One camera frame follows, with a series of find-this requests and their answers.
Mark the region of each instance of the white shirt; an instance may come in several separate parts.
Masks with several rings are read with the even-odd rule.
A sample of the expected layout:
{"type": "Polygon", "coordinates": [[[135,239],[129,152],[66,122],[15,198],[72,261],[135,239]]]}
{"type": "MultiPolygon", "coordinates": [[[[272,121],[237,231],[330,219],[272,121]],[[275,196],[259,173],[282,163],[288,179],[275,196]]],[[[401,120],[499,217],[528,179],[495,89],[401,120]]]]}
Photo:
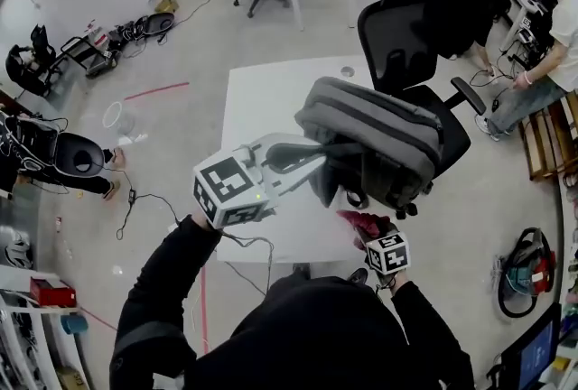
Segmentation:
{"type": "Polygon", "coordinates": [[[578,0],[560,0],[552,13],[550,31],[568,49],[560,65],[548,74],[565,91],[578,89],[578,0]]]}

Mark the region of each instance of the gray backpack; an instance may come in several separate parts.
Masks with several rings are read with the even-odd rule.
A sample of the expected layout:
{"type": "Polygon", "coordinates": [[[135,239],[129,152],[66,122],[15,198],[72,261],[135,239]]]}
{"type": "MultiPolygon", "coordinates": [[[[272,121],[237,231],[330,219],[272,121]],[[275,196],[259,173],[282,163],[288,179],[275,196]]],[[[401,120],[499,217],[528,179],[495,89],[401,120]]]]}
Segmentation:
{"type": "Polygon", "coordinates": [[[329,207],[339,186],[361,208],[367,196],[402,217],[429,192],[442,159],[443,128],[430,111],[343,80],[318,79],[295,120],[328,160],[311,178],[329,207]]]}

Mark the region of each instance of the red box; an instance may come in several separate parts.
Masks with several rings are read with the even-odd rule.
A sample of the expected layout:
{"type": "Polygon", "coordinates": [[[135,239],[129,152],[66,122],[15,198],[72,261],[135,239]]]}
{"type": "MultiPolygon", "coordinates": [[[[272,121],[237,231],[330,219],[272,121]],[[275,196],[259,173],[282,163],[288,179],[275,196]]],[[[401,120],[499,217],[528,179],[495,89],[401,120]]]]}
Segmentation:
{"type": "Polygon", "coordinates": [[[76,291],[62,281],[31,278],[30,295],[41,307],[76,307],[76,291]]]}

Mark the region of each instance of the monitor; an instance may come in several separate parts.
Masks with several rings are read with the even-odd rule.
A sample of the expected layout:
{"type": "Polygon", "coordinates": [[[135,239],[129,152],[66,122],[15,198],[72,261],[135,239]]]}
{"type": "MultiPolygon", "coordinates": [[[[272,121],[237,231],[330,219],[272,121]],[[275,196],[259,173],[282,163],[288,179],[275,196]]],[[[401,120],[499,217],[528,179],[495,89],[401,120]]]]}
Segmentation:
{"type": "Polygon", "coordinates": [[[556,356],[560,335],[560,303],[552,306],[501,356],[499,388],[526,390],[537,382],[556,356]]]}

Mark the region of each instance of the concrete floor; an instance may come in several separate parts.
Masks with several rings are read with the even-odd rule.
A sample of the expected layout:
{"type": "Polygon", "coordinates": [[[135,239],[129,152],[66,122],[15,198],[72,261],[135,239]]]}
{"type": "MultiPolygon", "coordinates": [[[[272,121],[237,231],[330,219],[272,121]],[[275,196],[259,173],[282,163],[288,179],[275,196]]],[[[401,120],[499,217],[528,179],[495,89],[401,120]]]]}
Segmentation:
{"type": "MultiPolygon", "coordinates": [[[[178,1],[182,8],[177,19],[182,19],[205,0],[178,1]]],[[[125,103],[135,116],[135,130],[142,140],[125,146],[130,180],[139,194],[152,192],[168,199],[180,218],[193,206],[191,167],[219,149],[229,70],[281,60],[362,54],[357,29],[345,25],[345,0],[301,0],[304,32],[295,28],[291,9],[275,1],[264,0],[253,19],[246,16],[249,2],[234,7],[232,1],[212,0],[172,30],[164,46],[151,39],[142,55],[121,60],[113,72],[96,81],[86,97],[73,88],[64,109],[70,116],[70,131],[110,147],[118,140],[103,128],[101,120],[112,102],[189,82],[125,103]]],[[[357,6],[361,11],[375,1],[357,0],[357,6]]],[[[489,49],[493,60],[506,30],[500,23],[492,31],[489,49]]],[[[472,60],[440,60],[429,85],[446,98],[452,94],[451,77],[469,80],[477,70],[472,60]]],[[[492,93],[501,87],[478,91],[491,101],[492,93]]],[[[454,112],[471,136],[472,147],[436,181],[429,197],[420,198],[419,216],[404,222],[403,230],[411,241],[410,276],[471,354],[475,376],[480,377],[551,300],[541,297],[534,314],[523,320],[504,321],[493,304],[490,270],[494,256],[507,253],[521,231],[530,226],[540,226],[556,249],[555,189],[550,183],[528,180],[517,135],[494,143],[477,129],[469,106],[463,104],[454,112]]],[[[139,200],[124,239],[117,241],[115,234],[128,207],[128,186],[124,176],[117,178],[124,188],[106,203],[99,196],[80,196],[74,190],[67,196],[44,195],[39,225],[43,228],[41,268],[60,274],[77,289],[79,302],[87,311],[113,326],[140,268],[172,224],[172,214],[161,201],[139,200]],[[58,235],[56,216],[63,220],[58,235]]],[[[313,274],[347,276],[357,267],[348,262],[315,265],[313,274]]],[[[264,265],[240,265],[238,269],[265,285],[264,265]]],[[[273,277],[290,271],[288,265],[275,265],[273,277]]],[[[198,299],[196,283],[184,305],[184,324],[191,345],[201,354],[198,299]]],[[[207,265],[210,348],[226,340],[261,299],[251,285],[213,256],[207,265]]],[[[93,388],[104,389],[115,332],[91,316],[88,320],[89,331],[80,343],[93,388]]]]}

